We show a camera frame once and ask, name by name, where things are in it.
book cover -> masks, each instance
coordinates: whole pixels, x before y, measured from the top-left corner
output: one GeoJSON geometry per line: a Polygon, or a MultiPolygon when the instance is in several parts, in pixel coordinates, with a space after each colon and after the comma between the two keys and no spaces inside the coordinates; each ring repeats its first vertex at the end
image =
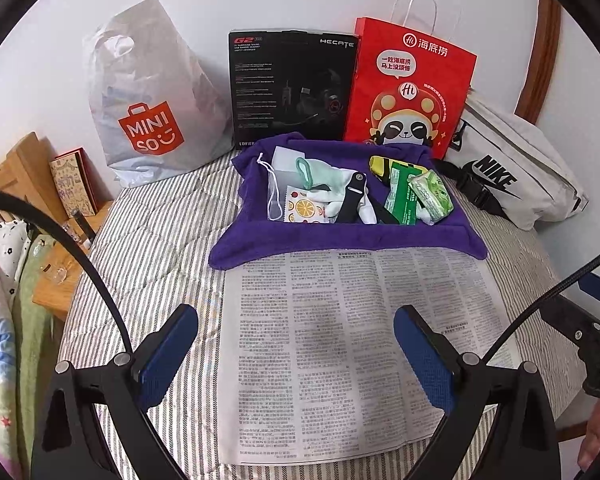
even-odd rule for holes
{"type": "Polygon", "coordinates": [[[82,149],[56,157],[49,167],[67,214],[71,216],[71,211],[77,208],[85,216],[94,216],[96,203],[86,176],[82,149]]]}

wooden nightstand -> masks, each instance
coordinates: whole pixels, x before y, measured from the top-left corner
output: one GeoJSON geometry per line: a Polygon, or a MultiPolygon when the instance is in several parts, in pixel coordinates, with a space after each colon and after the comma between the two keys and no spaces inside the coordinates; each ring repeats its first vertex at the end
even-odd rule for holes
{"type": "MultiPolygon", "coordinates": [[[[113,202],[107,202],[98,211],[96,216],[87,216],[87,222],[91,225],[94,231],[98,231],[104,222],[104,219],[109,213],[109,207],[113,202]]],[[[69,223],[76,233],[82,231],[75,223],[75,220],[70,219],[69,223]]],[[[45,307],[54,316],[66,320],[71,307],[71,300],[74,296],[75,286],[78,283],[78,278],[82,273],[82,267],[74,260],[74,258],[66,251],[62,245],[55,243],[53,249],[46,258],[46,263],[54,267],[64,267],[66,269],[66,278],[62,283],[56,285],[44,276],[40,276],[36,283],[36,288],[33,291],[31,298],[34,303],[45,307]]]]}

newspaper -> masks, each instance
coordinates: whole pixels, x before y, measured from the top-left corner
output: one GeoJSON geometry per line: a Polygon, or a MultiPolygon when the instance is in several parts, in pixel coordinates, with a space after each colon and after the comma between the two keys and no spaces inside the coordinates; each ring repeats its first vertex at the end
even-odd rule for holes
{"type": "MultiPolygon", "coordinates": [[[[509,323],[486,263],[452,250],[289,253],[227,271],[220,462],[345,460],[432,435],[442,410],[394,337],[404,304],[459,352],[484,354],[509,323]]],[[[515,343],[492,363],[517,367],[515,343]]]]}

striped bed sheet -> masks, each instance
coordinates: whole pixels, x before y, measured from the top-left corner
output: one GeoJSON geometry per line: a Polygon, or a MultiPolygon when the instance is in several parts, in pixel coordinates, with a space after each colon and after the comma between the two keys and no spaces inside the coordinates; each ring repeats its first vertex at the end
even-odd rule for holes
{"type": "MultiPolygon", "coordinates": [[[[422,455],[427,439],[363,459],[306,466],[235,466],[219,463],[217,377],[224,272],[207,265],[208,254],[240,207],[240,176],[225,155],[199,170],[125,189],[98,233],[91,259],[128,326],[134,346],[158,330],[180,303],[198,311],[200,329],[166,398],[148,416],[184,473],[192,479],[402,480],[422,455]]],[[[449,187],[455,192],[451,183],[449,187]]],[[[557,282],[535,231],[523,232],[490,216],[456,193],[489,248],[488,266],[509,319],[557,282]]],[[[523,359],[538,364],[554,415],[571,402],[584,379],[575,346],[534,314],[515,335],[523,359]]],[[[83,274],[64,329],[59,359],[75,367],[108,362],[122,342],[106,306],[83,274]]],[[[125,479],[136,478],[106,407],[99,407],[104,435],[125,479]]],[[[469,478],[494,412],[483,416],[456,477],[469,478]]]]}

fruit sticker sheet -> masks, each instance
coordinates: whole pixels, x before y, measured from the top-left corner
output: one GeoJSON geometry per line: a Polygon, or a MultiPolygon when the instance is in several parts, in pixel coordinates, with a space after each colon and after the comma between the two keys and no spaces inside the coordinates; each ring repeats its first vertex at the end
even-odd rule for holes
{"type": "Polygon", "coordinates": [[[309,200],[304,189],[287,186],[284,220],[301,224],[328,224],[325,206],[324,202],[309,200]]]}

